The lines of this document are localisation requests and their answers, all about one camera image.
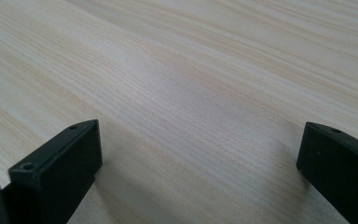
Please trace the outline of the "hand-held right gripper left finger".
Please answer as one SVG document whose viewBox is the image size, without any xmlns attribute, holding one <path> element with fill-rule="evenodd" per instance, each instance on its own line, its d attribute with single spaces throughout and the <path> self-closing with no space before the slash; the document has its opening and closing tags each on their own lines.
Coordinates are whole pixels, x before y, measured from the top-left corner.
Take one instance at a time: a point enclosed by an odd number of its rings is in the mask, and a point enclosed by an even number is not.
<svg viewBox="0 0 358 224">
<path fill-rule="evenodd" d="M 66 224 L 103 165 L 99 121 L 72 125 L 8 169 L 12 224 Z"/>
</svg>

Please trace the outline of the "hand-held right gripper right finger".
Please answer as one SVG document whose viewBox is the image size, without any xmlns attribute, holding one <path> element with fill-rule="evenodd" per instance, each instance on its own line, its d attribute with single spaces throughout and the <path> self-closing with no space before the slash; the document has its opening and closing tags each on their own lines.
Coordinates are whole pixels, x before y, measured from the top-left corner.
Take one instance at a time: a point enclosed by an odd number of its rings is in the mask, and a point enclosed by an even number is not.
<svg viewBox="0 0 358 224">
<path fill-rule="evenodd" d="M 351 224 L 358 224 L 358 139 L 308 122 L 296 168 Z"/>
</svg>

